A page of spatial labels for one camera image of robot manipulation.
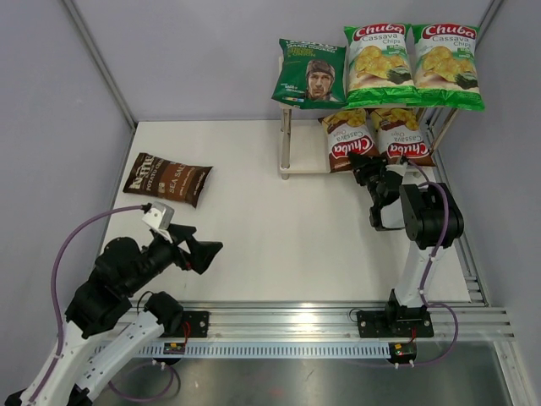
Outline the brown Chuba cassava chips bag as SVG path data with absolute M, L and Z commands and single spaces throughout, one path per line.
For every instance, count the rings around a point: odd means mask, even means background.
M 416 113 L 412 109 L 377 108 L 369 113 L 376 133 L 378 150 L 389 163 L 395 164 L 406 158 L 421 167 L 434 166 L 429 148 L 420 131 Z

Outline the brown Kettle sea salt bag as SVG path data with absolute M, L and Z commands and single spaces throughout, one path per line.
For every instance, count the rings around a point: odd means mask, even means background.
M 186 203 L 196 208 L 212 169 L 140 152 L 129 171 L 123 192 Z

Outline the dark green Real chips bag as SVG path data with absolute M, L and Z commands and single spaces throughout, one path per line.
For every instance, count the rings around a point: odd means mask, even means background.
M 345 47 L 280 39 L 281 70 L 271 99 L 300 109 L 346 104 Z

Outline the green Chuba cassava chips bag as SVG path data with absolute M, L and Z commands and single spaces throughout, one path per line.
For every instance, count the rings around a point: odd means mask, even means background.
M 418 99 L 414 107 L 483 111 L 475 61 L 478 27 L 455 23 L 413 25 Z

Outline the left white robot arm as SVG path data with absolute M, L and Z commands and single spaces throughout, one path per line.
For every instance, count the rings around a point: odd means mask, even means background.
M 161 291 L 149 297 L 137 318 L 98 355 L 92 353 L 131 309 L 134 294 L 169 266 L 198 274 L 210 267 L 223 244 L 200 242 L 195 231 L 173 224 L 163 233 L 154 232 L 147 247 L 128 237 L 110 241 L 68 305 L 57 347 L 36 379 L 5 403 L 91 405 L 147 343 L 161 336 L 189 335 L 183 307 Z

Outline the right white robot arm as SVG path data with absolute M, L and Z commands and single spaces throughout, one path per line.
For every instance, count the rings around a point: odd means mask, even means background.
M 361 338 L 433 337 L 428 290 L 443 255 L 464 231 L 464 220 L 447 185 L 404 178 L 413 163 L 406 157 L 391 164 L 384 157 L 347 154 L 356 182 L 373 201 L 371 226 L 377 231 L 404 231 L 410 241 L 399 283 L 383 310 L 356 313 Z

